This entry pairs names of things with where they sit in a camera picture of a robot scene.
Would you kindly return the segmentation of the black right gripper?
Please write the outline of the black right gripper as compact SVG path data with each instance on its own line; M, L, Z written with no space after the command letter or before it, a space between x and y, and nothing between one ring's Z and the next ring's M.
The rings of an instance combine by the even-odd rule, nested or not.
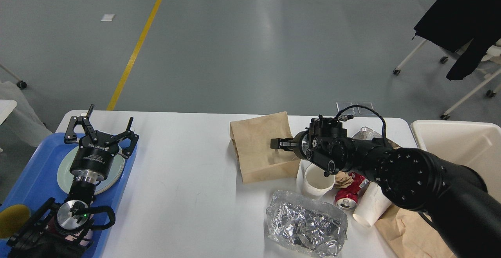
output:
M309 133L308 131L301 131L292 138L272 138L270 139L270 149L292 151L294 154L302 159L308 160L306 151L309 148Z

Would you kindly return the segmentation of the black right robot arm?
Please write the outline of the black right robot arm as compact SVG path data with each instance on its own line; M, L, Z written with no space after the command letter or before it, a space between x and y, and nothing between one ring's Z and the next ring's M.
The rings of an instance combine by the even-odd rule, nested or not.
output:
M343 122L352 118L344 109L319 115L294 138L271 139L270 148L294 152L325 177L354 171L376 183L396 206L429 215L458 258L500 257L501 205L478 172L419 148L394 149L382 117L381 138L349 138Z

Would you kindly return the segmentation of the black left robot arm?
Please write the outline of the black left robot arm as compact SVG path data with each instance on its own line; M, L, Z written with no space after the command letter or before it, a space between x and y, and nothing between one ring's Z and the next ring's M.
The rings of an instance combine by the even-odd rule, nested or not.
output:
M135 158L132 128L96 130L88 112L37 147L1 211L27 206L30 217L1 240L2 258L98 258L105 247Z

